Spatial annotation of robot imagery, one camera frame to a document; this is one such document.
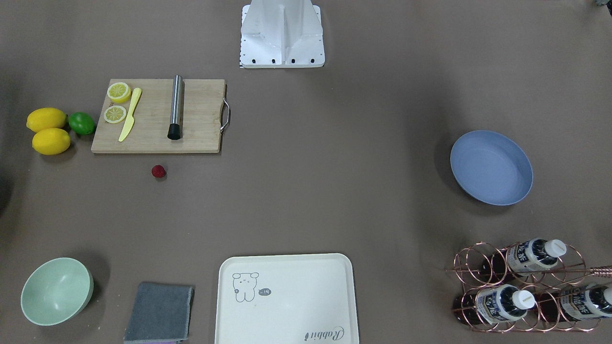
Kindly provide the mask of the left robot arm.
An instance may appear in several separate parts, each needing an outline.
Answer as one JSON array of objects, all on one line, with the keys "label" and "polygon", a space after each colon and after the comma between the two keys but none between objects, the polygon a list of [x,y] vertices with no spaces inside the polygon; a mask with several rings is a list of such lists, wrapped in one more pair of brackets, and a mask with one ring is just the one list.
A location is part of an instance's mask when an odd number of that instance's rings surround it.
[{"label": "left robot arm", "polygon": [[593,0],[597,6],[606,6],[611,0]]}]

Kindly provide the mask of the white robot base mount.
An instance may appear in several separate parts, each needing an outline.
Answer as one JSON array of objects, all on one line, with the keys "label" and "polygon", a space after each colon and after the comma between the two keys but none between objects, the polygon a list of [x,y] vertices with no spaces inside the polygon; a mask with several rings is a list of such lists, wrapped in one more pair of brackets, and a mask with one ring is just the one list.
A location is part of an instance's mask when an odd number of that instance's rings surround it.
[{"label": "white robot base mount", "polygon": [[325,65],[321,9],[310,0],[252,0],[241,13],[240,67]]}]

